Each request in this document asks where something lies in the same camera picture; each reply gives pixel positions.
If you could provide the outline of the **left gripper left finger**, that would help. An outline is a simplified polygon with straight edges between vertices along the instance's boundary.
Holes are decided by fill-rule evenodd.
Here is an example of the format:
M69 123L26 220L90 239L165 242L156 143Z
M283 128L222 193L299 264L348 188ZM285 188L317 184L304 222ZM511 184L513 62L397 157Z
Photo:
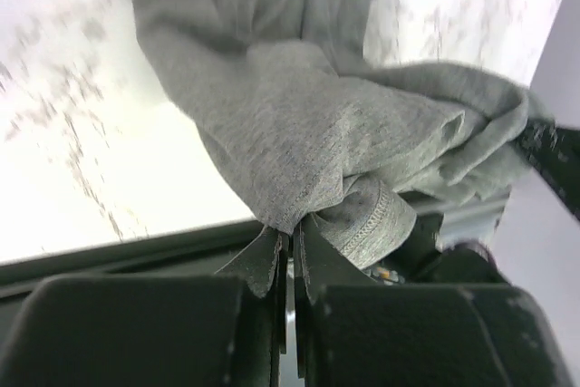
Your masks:
M288 238L264 229L209 276L68 275L24 300L4 386L276 386Z

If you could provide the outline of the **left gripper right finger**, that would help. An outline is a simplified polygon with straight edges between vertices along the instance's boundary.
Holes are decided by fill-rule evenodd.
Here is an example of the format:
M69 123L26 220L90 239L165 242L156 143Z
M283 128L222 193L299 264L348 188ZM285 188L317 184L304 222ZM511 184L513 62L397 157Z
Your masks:
M298 374L308 386L567 386L544 311L481 256L426 258L385 285L325 240L293 234Z

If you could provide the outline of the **grey t shirt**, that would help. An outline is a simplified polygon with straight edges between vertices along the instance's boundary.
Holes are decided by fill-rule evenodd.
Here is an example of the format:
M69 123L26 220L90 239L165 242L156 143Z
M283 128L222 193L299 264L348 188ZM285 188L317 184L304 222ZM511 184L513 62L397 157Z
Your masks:
M132 0L140 49L263 224L312 216L366 268L398 248L418 191L462 203L527 170L513 146L546 110L524 87L446 62L363 59L371 0Z

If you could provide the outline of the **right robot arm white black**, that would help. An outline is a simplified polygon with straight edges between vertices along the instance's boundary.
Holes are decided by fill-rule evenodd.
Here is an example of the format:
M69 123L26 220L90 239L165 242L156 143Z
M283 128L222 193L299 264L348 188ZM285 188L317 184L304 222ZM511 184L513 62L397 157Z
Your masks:
M552 121L529 120L515 145L526 161L579 221L579 130Z

